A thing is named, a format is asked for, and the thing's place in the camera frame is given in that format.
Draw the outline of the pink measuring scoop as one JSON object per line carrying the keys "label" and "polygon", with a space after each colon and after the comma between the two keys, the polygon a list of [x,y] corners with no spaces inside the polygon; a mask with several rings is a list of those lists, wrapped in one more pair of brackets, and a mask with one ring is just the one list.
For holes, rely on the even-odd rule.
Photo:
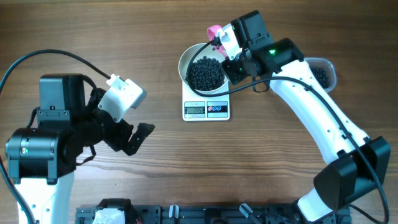
{"label": "pink measuring scoop", "polygon": [[220,25],[213,25],[207,28],[207,36],[209,40],[212,40],[211,44],[213,47],[213,51],[217,51],[223,55],[224,58],[228,58],[228,54],[226,53],[226,48],[224,44],[228,38],[227,33],[223,30]]}

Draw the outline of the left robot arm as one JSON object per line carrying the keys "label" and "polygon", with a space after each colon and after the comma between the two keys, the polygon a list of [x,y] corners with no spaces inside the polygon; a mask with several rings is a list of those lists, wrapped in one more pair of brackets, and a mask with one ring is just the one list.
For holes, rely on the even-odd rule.
{"label": "left robot arm", "polygon": [[134,155],[153,132],[152,124],[127,123],[127,110],[138,107],[146,91],[132,80],[112,75],[109,89],[94,87],[85,99],[82,74],[40,78],[40,105],[33,128],[17,129],[5,147],[5,178],[19,204],[21,223],[67,223],[74,172],[84,148],[105,142],[112,150]]}

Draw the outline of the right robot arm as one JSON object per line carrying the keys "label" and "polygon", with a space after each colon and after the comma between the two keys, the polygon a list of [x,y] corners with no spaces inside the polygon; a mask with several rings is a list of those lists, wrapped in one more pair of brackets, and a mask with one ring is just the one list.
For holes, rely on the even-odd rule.
{"label": "right robot arm", "polygon": [[382,137],[371,139],[339,109],[290,39],[274,41],[258,11],[209,29],[208,37],[225,56],[223,68],[231,83],[249,76],[254,83],[263,82],[290,106],[316,142],[326,167],[297,202],[306,222],[352,207],[373,190],[386,201],[382,184],[390,145]]}

